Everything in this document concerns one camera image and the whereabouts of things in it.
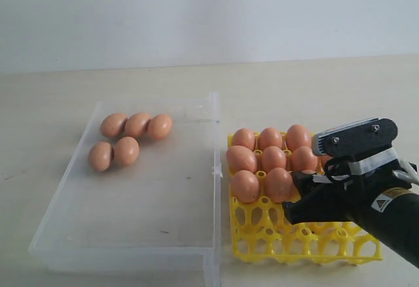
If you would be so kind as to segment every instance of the tabletop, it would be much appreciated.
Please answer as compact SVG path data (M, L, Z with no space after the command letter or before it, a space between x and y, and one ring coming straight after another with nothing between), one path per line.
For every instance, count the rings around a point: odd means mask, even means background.
M0 277L2 286L137 286L131 276L49 273L28 246L96 102L116 95L195 98L220 93L222 144L238 127L293 123L312 132L367 117L399 127L399 155L419 162L419 55L336 60L72 71L0 76ZM415 286L419 272L383 247L361 266L275 262L231 253L222 181L222 286Z

